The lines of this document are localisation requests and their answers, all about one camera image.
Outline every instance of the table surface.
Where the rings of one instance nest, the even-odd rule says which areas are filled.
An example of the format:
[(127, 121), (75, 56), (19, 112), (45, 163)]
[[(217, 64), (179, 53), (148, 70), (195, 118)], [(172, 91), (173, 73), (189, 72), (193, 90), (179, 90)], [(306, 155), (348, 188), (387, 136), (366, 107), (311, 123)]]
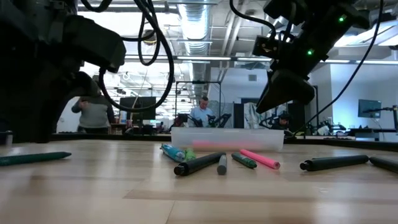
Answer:
[[(398, 223), (398, 175), (371, 164), (304, 172), (312, 157), (384, 151), (285, 145), (261, 154), (280, 170), (231, 160), (176, 177), (160, 142), (80, 140), (20, 144), (1, 155), (71, 152), (60, 161), (0, 167), (2, 224)], [(208, 152), (198, 152), (204, 156)]]

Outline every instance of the green marker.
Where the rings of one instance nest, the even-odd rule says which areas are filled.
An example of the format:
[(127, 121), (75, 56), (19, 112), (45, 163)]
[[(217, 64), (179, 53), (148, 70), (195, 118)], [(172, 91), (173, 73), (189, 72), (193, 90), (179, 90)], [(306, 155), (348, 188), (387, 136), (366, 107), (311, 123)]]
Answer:
[(191, 161), (197, 158), (197, 155), (193, 152), (193, 149), (188, 148), (185, 152), (185, 161)]
[(33, 162), (44, 162), (56, 159), (63, 159), (70, 156), (69, 152), (49, 152), (40, 154), (28, 154), (21, 156), (3, 156), (0, 157), (0, 166), (10, 166), (18, 164), (28, 164)]
[(238, 152), (234, 152), (232, 153), (232, 158), (240, 163), (242, 163), (243, 165), (247, 166), (248, 168), (256, 168), (257, 164), (254, 160), (243, 156), (242, 154), (238, 153)]

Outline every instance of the metal frame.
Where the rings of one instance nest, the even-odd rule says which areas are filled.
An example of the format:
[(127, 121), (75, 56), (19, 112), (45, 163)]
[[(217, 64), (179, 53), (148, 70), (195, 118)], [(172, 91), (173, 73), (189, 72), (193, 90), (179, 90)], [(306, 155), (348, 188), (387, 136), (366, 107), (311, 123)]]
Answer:
[(213, 81), (213, 82), (207, 82), (207, 81), (176, 81), (175, 82), (175, 108), (174, 108), (174, 116), (177, 117), (177, 92), (178, 92), (178, 84), (179, 83), (192, 83), (196, 85), (203, 85), (203, 84), (211, 84), (211, 83), (216, 83), (220, 87), (220, 90), (218, 92), (218, 117), (221, 116), (221, 82)]

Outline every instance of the clear plastic container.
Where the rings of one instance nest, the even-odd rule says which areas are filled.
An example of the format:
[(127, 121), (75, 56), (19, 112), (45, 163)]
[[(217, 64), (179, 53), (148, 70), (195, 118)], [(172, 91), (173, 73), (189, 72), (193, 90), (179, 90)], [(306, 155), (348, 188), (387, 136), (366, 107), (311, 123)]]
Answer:
[(283, 143), (282, 130), (177, 127), (172, 130), (172, 145), (181, 148), (262, 151), (280, 150)]

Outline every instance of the ceiling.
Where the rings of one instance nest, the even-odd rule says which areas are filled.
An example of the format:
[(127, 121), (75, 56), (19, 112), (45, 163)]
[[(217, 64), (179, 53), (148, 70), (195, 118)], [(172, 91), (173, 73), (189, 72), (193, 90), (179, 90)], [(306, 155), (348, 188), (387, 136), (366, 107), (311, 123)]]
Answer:
[[(123, 4), (133, 4), (132, 1), (118, 1)], [(155, 4), (164, 4), (163, 1), (154, 1)], [(223, 56), (222, 48), (224, 43), (224, 37), (227, 31), (227, 25), (229, 16), (231, 15), (231, 10), (229, 8), (229, 1), (218, 0), (218, 4), (211, 5), (210, 9), (210, 34), (205, 40), (209, 44), (209, 55)], [(269, 22), (274, 22), (273, 19), (266, 17), (262, 11), (263, 6), (267, 1), (261, 0), (248, 0), (246, 9), (250, 10), (252, 16), (261, 19), (267, 19)], [(395, 13), (395, 4), (398, 0), (385, 0), (385, 7)], [(379, 0), (361, 0), (357, 1), (355, 6), (358, 9), (377, 9)], [(169, 5), (172, 10), (177, 11), (177, 7), (174, 4)], [(109, 8), (107, 12), (95, 13), (81, 11), (79, 15), (85, 16), (94, 20), (97, 24), (113, 30), (118, 34), (126, 37), (136, 37), (138, 35), (139, 24), (141, 21), (141, 13), (138, 12), (136, 7), (123, 7), (122, 10), (117, 9), (118, 7)], [(157, 13), (157, 18), (159, 25), (162, 28), (166, 38), (168, 39), (169, 45), (172, 49), (174, 55), (186, 55), (185, 44), (187, 41), (183, 36), (181, 29), (181, 18), (175, 13)], [(235, 23), (233, 29), (236, 27), (238, 18), (235, 17)], [(150, 29), (150, 25), (146, 24), (144, 29)], [(232, 39), (232, 33), (229, 37), (228, 43), (232, 44), (231, 54), (236, 55), (243, 54), (246, 57), (251, 57), (251, 50), (254, 45), (254, 40), (257, 35), (267, 35), (268, 28), (263, 27), (258, 23), (242, 20), (237, 38)], [(294, 27), (292, 33), (298, 34), (300, 32), (299, 27)], [(330, 59), (343, 59), (343, 60), (359, 60), (364, 53), (366, 45), (369, 44), (369, 35), (371, 37), (373, 31), (361, 30), (361, 29), (350, 29), (348, 35), (345, 35), (338, 43), (334, 49), (329, 53)], [(388, 46), (385, 46), (387, 41), (389, 44), (398, 44), (398, 27), (395, 24), (387, 24), (381, 27), (379, 36), (377, 37), (376, 44), (379, 45), (374, 47), (368, 58), (370, 59), (384, 59), (391, 55), (391, 50)], [(137, 55), (137, 43), (126, 42), (125, 46), (127, 48), (128, 55)], [(142, 44), (143, 54), (152, 55), (154, 53), (154, 46), (148, 46)], [(165, 55), (163, 48), (160, 50), (160, 55)], [(208, 80), (217, 80), (220, 74), (220, 64), (219, 63), (207, 63), (206, 66), (209, 68), (207, 73), (209, 73)], [(247, 70), (244, 68), (238, 68), (236, 63), (232, 62), (227, 67), (223, 86), (240, 86), (241, 88), (259, 85), (264, 86), (266, 79), (266, 68)], [(98, 72), (98, 68), (94, 65), (87, 64), (82, 70), (89, 73), (90, 75), (95, 75)], [(175, 64), (175, 80), (176, 81), (192, 81), (193, 73), (192, 64), (189, 62), (176, 63)], [(257, 81), (249, 81), (248, 75), (256, 75)], [(158, 96), (160, 97), (167, 84), (167, 78), (169, 76), (169, 66), (167, 63), (154, 63), (150, 67), (145, 67), (141, 65), (136, 60), (127, 60), (125, 65), (119, 69), (117, 74), (107, 74), (106, 75), (106, 86), (109, 88), (109, 92), (115, 99), (125, 96)], [(126, 94), (118, 94), (117, 88), (122, 89)], [(184, 99), (185, 102), (179, 100), (177, 109), (178, 112), (189, 111), (186, 107), (192, 107), (197, 103), (195, 101), (195, 94), (191, 84), (185, 85), (181, 89), (178, 97)], [(207, 87), (202, 88), (202, 93), (205, 94)], [(174, 107), (171, 103), (175, 98), (175, 84), (173, 85), (170, 96), (167, 98), (170, 105), (160, 107), (159, 111), (163, 112), (164, 115), (168, 116), (174, 112)]]

